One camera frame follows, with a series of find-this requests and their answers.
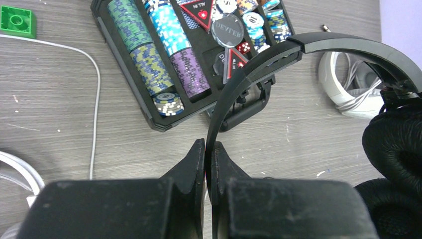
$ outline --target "black case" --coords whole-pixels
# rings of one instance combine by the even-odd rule
[[[141,106],[142,113],[145,116],[145,119],[147,120],[149,126],[154,130],[164,132],[171,129],[172,127],[177,126],[179,123],[187,120],[188,118],[213,107],[224,85],[222,83],[222,77],[215,74],[212,66],[214,64],[216,55],[224,51],[224,48],[217,44],[217,42],[213,39],[212,35],[208,34],[202,28],[189,29],[185,22],[185,19],[183,18],[182,9],[176,3],[176,0],[170,0],[173,9],[175,10],[177,17],[179,18],[183,30],[185,31],[185,34],[192,45],[192,49],[211,87],[209,90],[189,99],[185,93],[185,90],[182,87],[182,84],[180,83],[179,78],[176,75],[176,72],[170,62],[169,57],[167,56],[167,53],[162,42],[160,41],[158,33],[156,32],[154,25],[152,24],[145,10],[144,4],[141,0],[135,0],[135,4],[138,7],[138,10],[145,22],[145,25],[151,34],[154,44],[156,45],[157,50],[160,53],[161,58],[163,59],[163,62],[170,74],[170,77],[173,79],[174,86],[172,86],[166,91],[176,91],[177,93],[179,93],[181,100],[185,106],[185,109],[182,113],[171,117],[164,117],[158,113],[141,79],[141,76],[136,70],[136,67],[123,43],[123,40],[120,37],[117,28],[107,11],[107,5],[110,1],[111,0],[93,0],[91,4],[91,10],[96,20],[98,28],[100,29],[105,41],[108,43],[124,76],[126,77],[127,82],[129,83],[136,97],[136,100]],[[292,34],[295,34],[283,3],[280,3],[275,9],[277,8],[284,10],[284,14],[286,16],[290,31]],[[267,44],[276,44],[270,29],[270,25],[268,24],[268,21],[265,18],[262,7],[259,6],[256,10],[254,10],[254,12],[259,13],[264,18],[264,33],[267,38]],[[241,19],[241,16],[238,11],[235,12],[235,15],[237,15],[239,19]],[[244,40],[249,42],[250,45],[252,45],[250,37],[246,31],[246,27]],[[251,47],[251,51],[246,54],[246,57],[248,59],[251,59],[253,56],[256,55],[256,50]],[[275,62],[271,68],[279,68],[279,66],[283,65],[284,61],[299,61],[301,57],[301,53],[290,55],[287,58]],[[257,79],[259,79],[261,82],[261,84],[258,85],[260,90],[262,90],[263,92],[263,94],[261,94],[261,97],[256,102],[242,107],[242,109],[237,113],[229,114],[227,116],[228,120],[230,120],[230,117],[235,117],[235,119],[232,120],[233,123],[231,125],[226,124],[225,129],[223,129],[222,131],[226,131],[230,128],[233,128],[237,124],[245,121],[247,118],[258,113],[266,106],[269,98],[271,85],[275,83],[275,78],[274,75],[269,75],[268,72],[263,71],[259,75],[257,75],[254,80]]]

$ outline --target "red dice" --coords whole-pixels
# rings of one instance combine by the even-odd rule
[[[236,46],[236,50],[238,50],[242,54],[248,53],[250,51],[249,43],[247,43],[246,41],[240,43]]]

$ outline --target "red triangle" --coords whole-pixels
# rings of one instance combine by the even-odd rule
[[[234,71],[243,67],[246,62],[248,62],[248,59],[236,50],[236,48],[226,48],[223,83],[227,83]]]
[[[212,23],[212,6],[215,0],[197,0],[180,5],[180,7],[198,22],[206,31]]]

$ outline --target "green lego brick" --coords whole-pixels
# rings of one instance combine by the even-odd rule
[[[9,35],[36,39],[37,18],[31,10],[3,5],[0,7],[0,30]]]

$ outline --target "wooden floor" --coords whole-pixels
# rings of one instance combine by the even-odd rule
[[[195,116],[160,133],[145,122],[90,11],[90,0],[1,0],[32,9],[38,39],[74,46],[98,62],[103,83],[95,178],[159,177],[205,137]],[[377,0],[285,0],[296,33],[332,31],[381,39]],[[90,61],[66,49],[0,38],[0,150],[30,163],[46,182],[87,179],[97,78]],[[277,74],[263,112],[219,135],[231,158],[252,177],[360,182],[379,177],[361,136],[366,120],[336,111],[317,81],[321,54]],[[23,220],[28,192],[0,181],[0,235]],[[205,238],[211,238],[209,209]]]

